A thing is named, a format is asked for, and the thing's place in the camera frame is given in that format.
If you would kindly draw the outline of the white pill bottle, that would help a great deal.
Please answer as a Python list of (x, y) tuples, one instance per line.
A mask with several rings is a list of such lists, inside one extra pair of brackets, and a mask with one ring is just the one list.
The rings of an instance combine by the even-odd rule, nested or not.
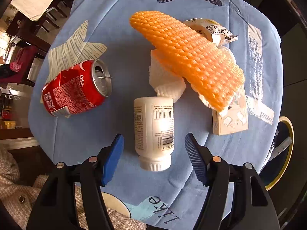
[(135, 99), (134, 142), (140, 167), (153, 172), (167, 170), (171, 166), (174, 140), (173, 99)]

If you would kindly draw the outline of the small beige paper box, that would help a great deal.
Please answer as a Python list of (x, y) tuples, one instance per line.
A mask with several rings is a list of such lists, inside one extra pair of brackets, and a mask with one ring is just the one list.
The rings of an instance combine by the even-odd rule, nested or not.
[(244, 86), (235, 94), (223, 116), (217, 111), (212, 111), (212, 120), (214, 135), (228, 135), (248, 129), (248, 112)]

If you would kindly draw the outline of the red cola can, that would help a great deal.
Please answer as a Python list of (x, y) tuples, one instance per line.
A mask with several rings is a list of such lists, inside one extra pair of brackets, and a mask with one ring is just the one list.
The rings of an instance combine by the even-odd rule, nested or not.
[(69, 117), (102, 105), (112, 93), (111, 75), (99, 59), (85, 60), (61, 71), (42, 90), (49, 114)]

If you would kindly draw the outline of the white tissue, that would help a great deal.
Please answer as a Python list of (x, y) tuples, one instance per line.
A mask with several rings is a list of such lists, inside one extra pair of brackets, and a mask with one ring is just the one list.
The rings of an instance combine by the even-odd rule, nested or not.
[(157, 50), (150, 52), (149, 84), (158, 97), (172, 98), (176, 103), (186, 89), (185, 81), (172, 72), (166, 70), (157, 57)]

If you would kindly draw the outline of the orange foam fruit net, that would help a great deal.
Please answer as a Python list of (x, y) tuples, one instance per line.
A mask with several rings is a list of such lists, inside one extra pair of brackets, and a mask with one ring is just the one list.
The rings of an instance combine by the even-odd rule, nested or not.
[(233, 57), (179, 20), (160, 11), (140, 11), (130, 25), (155, 47), (156, 59), (185, 78), (212, 109), (226, 110), (245, 82)]

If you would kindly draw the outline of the white snack wrapper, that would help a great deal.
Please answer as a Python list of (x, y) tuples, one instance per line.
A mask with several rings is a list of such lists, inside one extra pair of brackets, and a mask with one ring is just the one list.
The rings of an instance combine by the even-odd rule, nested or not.
[(222, 46), (238, 40), (230, 30), (212, 19), (195, 18), (183, 22), (216, 46)]

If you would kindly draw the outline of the yellow rimmed trash bin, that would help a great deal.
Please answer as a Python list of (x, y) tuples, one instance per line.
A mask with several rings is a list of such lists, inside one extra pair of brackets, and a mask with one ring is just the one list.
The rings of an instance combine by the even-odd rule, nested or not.
[(292, 156), (294, 140), (292, 122), (288, 117), (279, 117), (273, 142), (259, 173), (267, 191), (272, 189), (285, 173)]

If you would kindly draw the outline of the beige knit sweater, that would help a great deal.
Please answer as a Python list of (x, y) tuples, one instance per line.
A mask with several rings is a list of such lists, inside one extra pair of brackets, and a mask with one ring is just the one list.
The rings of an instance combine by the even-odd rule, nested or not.
[[(22, 228), (26, 229), (30, 213), (35, 201), (46, 182), (47, 175), (39, 175), (33, 186), (19, 185), (19, 167), (13, 156), (1, 148), (1, 201), (14, 219)], [(114, 229), (146, 229), (141, 221), (127, 217), (114, 209), (107, 208)]]

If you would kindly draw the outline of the blue star tablecloth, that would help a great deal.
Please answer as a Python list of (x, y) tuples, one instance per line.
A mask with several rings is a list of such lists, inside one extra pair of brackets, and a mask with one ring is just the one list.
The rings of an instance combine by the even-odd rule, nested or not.
[[(187, 86), (174, 104), (175, 146), (169, 169), (143, 170), (134, 147), (136, 98), (154, 96), (149, 85), (150, 52), (153, 49), (129, 23), (131, 15), (157, 10), (180, 21), (213, 19), (238, 36), (230, 43), (245, 75), (248, 129), (216, 136), (212, 111)], [(120, 133), (124, 152), (110, 183), (104, 188), (128, 205), (131, 214), (147, 224), (168, 229), (192, 229), (207, 194), (196, 178), (184, 146), (192, 133), (200, 145), (228, 163), (251, 163), (261, 170), (278, 124), (283, 98), (281, 38), (269, 19), (243, 0), (74, 0), (70, 17), (54, 40), (50, 52), (58, 51), (87, 22), (85, 41), (102, 43), (102, 60), (112, 76), (112, 95), (92, 110), (69, 118), (50, 115), (41, 103), (49, 74), (45, 58), (31, 97), (30, 130), (55, 163), (75, 165), (96, 155)]]

